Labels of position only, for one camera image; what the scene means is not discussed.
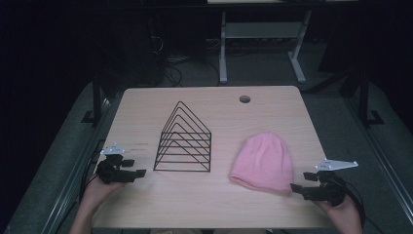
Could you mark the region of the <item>aluminium frame rail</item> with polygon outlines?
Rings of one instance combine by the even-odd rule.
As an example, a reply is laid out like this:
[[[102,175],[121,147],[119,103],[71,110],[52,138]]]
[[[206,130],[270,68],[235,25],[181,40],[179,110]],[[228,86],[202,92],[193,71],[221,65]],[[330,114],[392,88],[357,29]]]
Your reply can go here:
[[[42,228],[41,234],[57,234],[67,216],[81,200],[80,193],[86,184],[86,177],[90,171],[90,163],[99,154],[104,143],[104,139],[98,136],[101,133],[101,128],[110,106],[110,101],[104,97],[102,116],[95,127],[88,123],[82,123],[82,117],[80,124],[88,125],[88,137],[82,141],[82,148],[76,153],[74,164],[70,167],[68,176],[65,177],[63,187],[56,197],[52,211]]]
[[[398,174],[396,173],[391,162],[387,158],[385,150],[380,145],[377,138],[374,136],[369,125],[363,124],[358,117],[357,107],[354,102],[348,98],[344,98],[344,102],[351,113],[353,119],[356,122],[357,127],[360,129],[364,137],[366,138],[368,144],[370,145],[379,167],[383,171],[386,180],[388,181],[389,187],[393,191],[396,199],[400,203],[404,213],[409,219],[410,223],[413,225],[413,198],[408,193]]]

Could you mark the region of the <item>white metal desk frame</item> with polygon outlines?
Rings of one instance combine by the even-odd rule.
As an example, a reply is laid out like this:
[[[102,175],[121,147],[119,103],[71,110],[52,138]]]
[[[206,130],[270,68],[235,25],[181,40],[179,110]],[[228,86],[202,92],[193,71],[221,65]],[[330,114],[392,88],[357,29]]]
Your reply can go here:
[[[308,10],[301,21],[287,22],[228,22],[226,13],[221,14],[219,83],[228,82],[226,41],[228,39],[295,39],[296,45],[288,52],[288,59],[299,83],[305,83],[298,56],[308,29],[312,11]]]

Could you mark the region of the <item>person's left hand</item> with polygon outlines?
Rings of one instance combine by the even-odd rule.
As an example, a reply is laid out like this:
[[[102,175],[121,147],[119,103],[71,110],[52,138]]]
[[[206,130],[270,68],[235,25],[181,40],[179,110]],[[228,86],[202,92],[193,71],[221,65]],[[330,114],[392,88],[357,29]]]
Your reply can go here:
[[[112,193],[124,186],[125,184],[121,182],[106,184],[97,175],[94,175],[86,186],[80,206],[81,210],[94,212]]]

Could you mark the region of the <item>black metal stand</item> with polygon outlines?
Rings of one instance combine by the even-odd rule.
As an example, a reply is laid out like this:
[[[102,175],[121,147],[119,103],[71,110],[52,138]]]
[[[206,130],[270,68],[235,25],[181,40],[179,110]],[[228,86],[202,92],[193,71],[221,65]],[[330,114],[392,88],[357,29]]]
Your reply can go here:
[[[368,109],[369,78],[364,68],[359,72],[358,118],[362,125],[369,128],[371,125],[383,125],[384,121],[376,110]]]
[[[102,97],[102,90],[101,90],[101,83],[99,75],[96,74],[92,80],[92,88],[93,88],[93,109],[88,110],[82,119],[82,123],[91,124],[95,127],[102,116],[102,105],[103,105],[103,97]]]

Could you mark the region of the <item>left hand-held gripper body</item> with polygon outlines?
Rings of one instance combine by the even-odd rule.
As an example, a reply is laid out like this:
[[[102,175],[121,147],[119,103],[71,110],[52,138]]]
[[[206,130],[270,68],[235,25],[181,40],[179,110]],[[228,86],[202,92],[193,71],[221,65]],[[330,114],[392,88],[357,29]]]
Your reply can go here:
[[[105,183],[122,182],[122,162],[125,149],[117,142],[100,150],[99,154],[104,155],[105,159],[97,164],[95,173]]]

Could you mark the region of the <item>person's right hand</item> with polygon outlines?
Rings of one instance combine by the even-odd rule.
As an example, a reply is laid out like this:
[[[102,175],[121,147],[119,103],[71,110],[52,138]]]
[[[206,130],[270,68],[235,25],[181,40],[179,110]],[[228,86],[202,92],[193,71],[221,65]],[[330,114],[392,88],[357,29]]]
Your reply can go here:
[[[334,227],[336,225],[343,225],[344,223],[357,223],[361,226],[356,204],[348,195],[346,195],[343,202],[336,207],[332,207],[323,201],[314,201],[314,204],[329,217]]]

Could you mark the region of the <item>pink knitted beanie hat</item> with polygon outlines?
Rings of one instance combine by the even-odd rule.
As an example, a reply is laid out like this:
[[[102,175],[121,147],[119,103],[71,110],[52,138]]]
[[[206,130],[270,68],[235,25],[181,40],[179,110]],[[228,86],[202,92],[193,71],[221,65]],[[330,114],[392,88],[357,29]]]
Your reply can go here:
[[[273,133],[249,137],[235,159],[229,179],[252,190],[290,193],[292,162],[284,141]]]

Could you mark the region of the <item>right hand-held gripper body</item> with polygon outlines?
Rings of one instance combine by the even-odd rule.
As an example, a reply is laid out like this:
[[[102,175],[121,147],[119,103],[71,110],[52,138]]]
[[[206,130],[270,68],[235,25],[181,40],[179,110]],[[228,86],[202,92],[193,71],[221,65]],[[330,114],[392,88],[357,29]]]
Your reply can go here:
[[[324,159],[320,164],[315,165],[320,187],[326,190],[326,201],[333,207],[341,205],[346,196],[351,197],[353,195],[347,187],[347,182],[335,174],[335,172],[356,168],[357,166],[357,161],[348,162],[330,159]]]

